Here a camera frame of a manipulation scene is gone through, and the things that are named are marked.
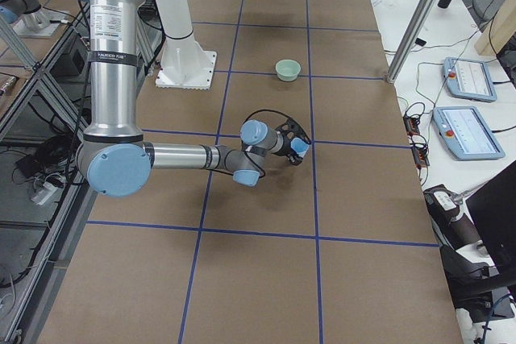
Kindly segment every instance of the light green bowl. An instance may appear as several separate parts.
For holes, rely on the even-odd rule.
[[[295,60],[280,60],[276,64],[277,77],[285,82],[291,82],[298,78],[301,65]]]

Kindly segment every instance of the white robot link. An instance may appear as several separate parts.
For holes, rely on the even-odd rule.
[[[84,130],[76,160],[93,189],[112,197],[131,195],[146,183],[152,168],[224,170],[235,182],[252,187],[264,175],[268,153],[301,163],[311,142],[287,115],[275,129],[250,116],[241,127],[239,150],[144,142],[135,123],[135,102],[136,20],[145,0],[87,1],[92,122]]]

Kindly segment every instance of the white desk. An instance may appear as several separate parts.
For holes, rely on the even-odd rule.
[[[405,32],[415,7],[419,0],[371,0],[378,28],[382,36],[382,43],[386,51],[395,51]],[[471,15],[461,0],[452,0],[451,5],[443,10],[435,5],[426,20],[419,38],[427,41],[427,47],[447,45],[467,39],[477,30]],[[459,56],[460,58],[473,60],[492,60],[494,57],[481,57],[475,51],[474,44],[481,36],[477,32],[469,41],[456,44],[450,48],[425,48],[420,52],[411,52],[405,62],[395,86],[397,95],[403,97],[410,104],[424,102],[426,111],[430,111],[432,104],[416,93],[417,67],[421,62],[443,63],[447,56]],[[393,56],[387,54],[390,63]],[[494,81],[507,81],[507,75],[497,61],[489,63],[489,71]],[[419,91],[435,101],[441,86],[443,85],[442,66],[422,64],[419,73]],[[476,106],[488,123],[491,130],[505,129],[516,124],[516,89],[510,83],[496,85],[498,100],[493,103],[473,102],[454,98],[446,90],[442,90],[437,101],[437,106]],[[411,113],[418,113],[420,109],[414,108]],[[475,185],[491,179],[503,168],[516,160],[516,130],[496,134],[496,138],[506,153],[506,157],[500,160],[487,161],[457,161],[454,160],[444,143],[439,139],[439,133],[433,125],[429,125],[430,114],[422,117],[420,130],[429,141],[428,178],[423,188],[437,184],[445,184],[450,190],[461,192]],[[486,260],[476,255],[476,252],[461,251],[470,260]],[[471,322],[459,318],[464,342],[471,343],[474,338]],[[482,324],[475,324],[477,333],[481,334]],[[489,323],[492,329],[488,332],[487,343],[515,342],[516,320],[492,321]]]

